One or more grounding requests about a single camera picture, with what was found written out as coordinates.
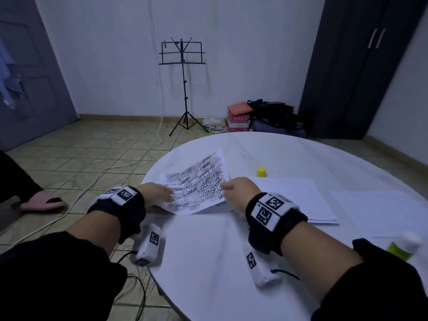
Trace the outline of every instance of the black pants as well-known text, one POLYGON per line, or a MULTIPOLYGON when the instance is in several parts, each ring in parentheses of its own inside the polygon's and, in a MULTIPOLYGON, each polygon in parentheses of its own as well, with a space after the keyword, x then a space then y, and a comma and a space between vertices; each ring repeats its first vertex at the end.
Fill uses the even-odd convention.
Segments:
POLYGON ((22 203, 43 190, 10 156, 0 150, 0 203, 18 196, 22 203))

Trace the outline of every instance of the hand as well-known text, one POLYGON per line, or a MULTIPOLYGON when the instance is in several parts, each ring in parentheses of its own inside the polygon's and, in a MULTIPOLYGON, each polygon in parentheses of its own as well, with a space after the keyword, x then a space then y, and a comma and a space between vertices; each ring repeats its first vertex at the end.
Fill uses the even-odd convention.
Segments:
POLYGON ((224 196, 233 208, 245 216, 245 209, 251 199, 261 190, 257 185, 246 177, 237 177, 220 184, 224 196))
POLYGON ((144 202, 146 204, 146 209, 149 209, 153 205, 156 205, 158 202, 168 202, 171 203, 174 201, 172 197, 173 190, 167 186, 148 182, 143 183, 136 187, 138 191, 144 197, 144 202))

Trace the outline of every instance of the purple bag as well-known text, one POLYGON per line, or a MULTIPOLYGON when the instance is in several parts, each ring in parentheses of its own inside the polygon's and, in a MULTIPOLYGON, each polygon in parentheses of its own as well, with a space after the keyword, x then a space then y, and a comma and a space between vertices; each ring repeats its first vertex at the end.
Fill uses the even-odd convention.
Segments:
POLYGON ((249 132, 265 132, 265 133, 275 133, 275 134, 283 134, 283 135, 290 135, 290 136, 296 136, 301 138, 306 138, 306 131, 303 127, 303 123, 297 123, 297 126, 295 129, 293 129, 290 132, 287 132, 285 128, 278 128, 275 126, 272 126, 267 119, 254 119, 251 121, 249 125, 249 132))

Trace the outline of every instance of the wristband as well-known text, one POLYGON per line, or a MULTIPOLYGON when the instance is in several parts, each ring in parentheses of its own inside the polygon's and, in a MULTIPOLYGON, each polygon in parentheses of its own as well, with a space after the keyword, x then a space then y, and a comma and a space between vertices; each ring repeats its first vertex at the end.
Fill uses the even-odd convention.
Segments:
POLYGON ((267 255, 272 250, 282 256, 283 238, 297 224, 308 221, 299 206, 277 193, 255 195, 247 205, 245 216, 250 227, 248 242, 267 255))
POLYGON ((131 186, 115 187, 99 195, 88 214, 94 210, 101 210, 119 219, 119 244, 132 234, 139 233, 140 223, 146 217, 144 198, 138 189, 131 186))

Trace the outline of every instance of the orange folder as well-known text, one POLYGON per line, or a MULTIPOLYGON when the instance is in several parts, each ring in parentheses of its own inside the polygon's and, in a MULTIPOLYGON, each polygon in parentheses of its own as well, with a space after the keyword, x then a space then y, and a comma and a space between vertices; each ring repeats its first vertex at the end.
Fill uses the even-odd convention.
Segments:
POLYGON ((233 116, 246 114, 254 111, 254 109, 252 109, 246 102, 240 102, 231 106, 227 106, 227 109, 229 109, 230 113, 233 116))

